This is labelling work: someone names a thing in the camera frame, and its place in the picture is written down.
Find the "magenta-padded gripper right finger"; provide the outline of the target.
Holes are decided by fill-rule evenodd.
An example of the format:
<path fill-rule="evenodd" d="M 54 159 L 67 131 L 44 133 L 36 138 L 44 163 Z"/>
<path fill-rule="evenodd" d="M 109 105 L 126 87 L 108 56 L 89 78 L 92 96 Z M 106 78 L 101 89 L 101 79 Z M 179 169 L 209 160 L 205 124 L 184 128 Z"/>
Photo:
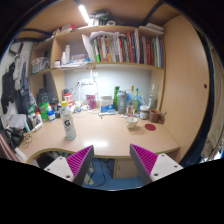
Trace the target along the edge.
<path fill-rule="evenodd" d="M 148 185 L 182 169 L 177 162 L 162 153 L 156 155 L 140 146 L 131 144 L 130 155 L 143 185 Z"/>

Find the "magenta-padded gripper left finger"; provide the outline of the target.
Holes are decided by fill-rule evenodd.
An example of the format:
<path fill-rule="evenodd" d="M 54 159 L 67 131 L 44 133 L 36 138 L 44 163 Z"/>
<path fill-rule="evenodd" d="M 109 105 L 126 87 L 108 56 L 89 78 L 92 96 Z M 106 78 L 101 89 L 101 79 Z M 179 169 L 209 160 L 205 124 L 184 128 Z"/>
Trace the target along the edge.
<path fill-rule="evenodd" d="M 90 145 L 68 157 L 58 157 L 45 171 L 81 186 L 93 156 L 94 146 Z"/>

